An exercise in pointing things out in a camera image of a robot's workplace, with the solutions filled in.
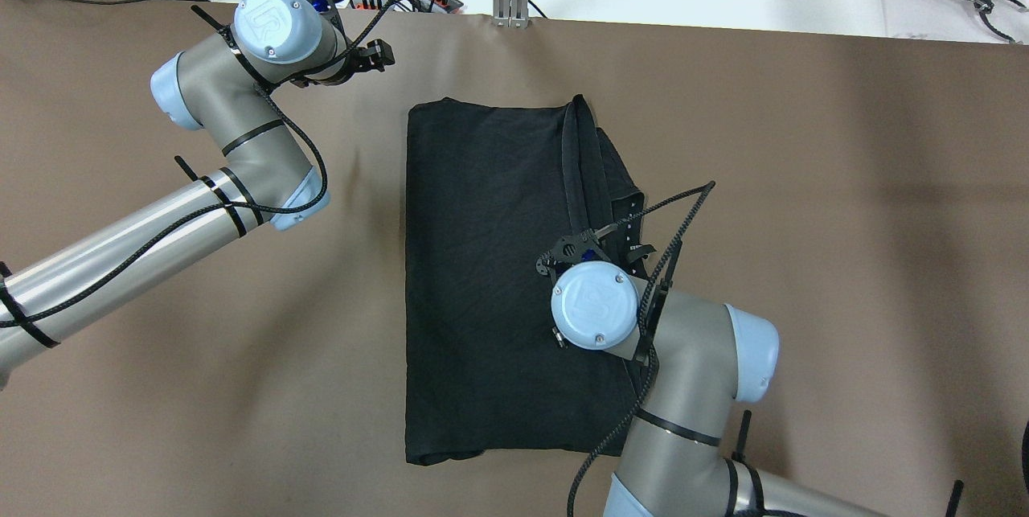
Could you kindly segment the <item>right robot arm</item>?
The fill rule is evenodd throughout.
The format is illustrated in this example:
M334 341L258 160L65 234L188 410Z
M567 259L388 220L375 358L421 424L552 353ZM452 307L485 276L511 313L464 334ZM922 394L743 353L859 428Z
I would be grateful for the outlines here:
M771 322L671 291L654 345L654 381L632 415L606 516L874 514L721 455L732 404L760 400L775 373L780 339Z

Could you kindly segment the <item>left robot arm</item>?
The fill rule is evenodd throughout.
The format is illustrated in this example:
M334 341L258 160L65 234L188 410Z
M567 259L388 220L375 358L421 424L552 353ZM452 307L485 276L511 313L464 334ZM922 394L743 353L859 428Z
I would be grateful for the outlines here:
M250 232L289 230L330 204L322 154L273 102L277 88L334 87L396 61L371 27L349 37L334 4L241 0L230 23L150 80L173 124L209 133L225 164L54 256L2 276L2 382L136 296Z

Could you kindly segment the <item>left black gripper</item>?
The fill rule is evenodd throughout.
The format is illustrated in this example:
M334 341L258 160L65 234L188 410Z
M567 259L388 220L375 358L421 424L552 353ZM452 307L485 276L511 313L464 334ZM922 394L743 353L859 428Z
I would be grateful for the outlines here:
M386 67L396 63L396 55L388 42L382 39L374 39L363 48L358 47L356 51L350 51L341 63L339 70L330 77L326 78L326 87L338 87L345 84L354 75L364 72L383 72Z

